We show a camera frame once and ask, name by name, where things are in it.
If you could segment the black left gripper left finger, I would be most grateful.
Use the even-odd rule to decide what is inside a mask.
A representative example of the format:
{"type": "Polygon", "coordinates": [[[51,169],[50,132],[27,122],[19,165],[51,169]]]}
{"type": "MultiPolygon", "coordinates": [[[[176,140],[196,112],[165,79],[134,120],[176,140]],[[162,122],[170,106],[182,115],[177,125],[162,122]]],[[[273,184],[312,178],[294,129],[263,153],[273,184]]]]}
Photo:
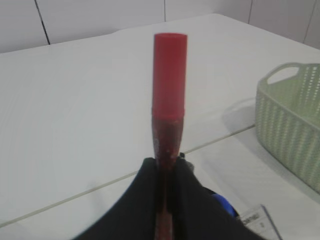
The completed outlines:
{"type": "Polygon", "coordinates": [[[121,198],[76,240],[153,240],[156,224],[157,164],[146,158],[121,198]]]}

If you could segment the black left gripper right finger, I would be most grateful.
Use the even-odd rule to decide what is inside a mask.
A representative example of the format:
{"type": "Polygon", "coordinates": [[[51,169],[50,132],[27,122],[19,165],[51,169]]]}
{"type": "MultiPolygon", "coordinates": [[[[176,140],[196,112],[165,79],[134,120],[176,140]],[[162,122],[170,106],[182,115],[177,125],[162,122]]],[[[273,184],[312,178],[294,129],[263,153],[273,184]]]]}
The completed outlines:
{"type": "Polygon", "coordinates": [[[262,240],[232,216],[195,177],[180,153],[170,175],[169,209],[175,240],[262,240]]]}

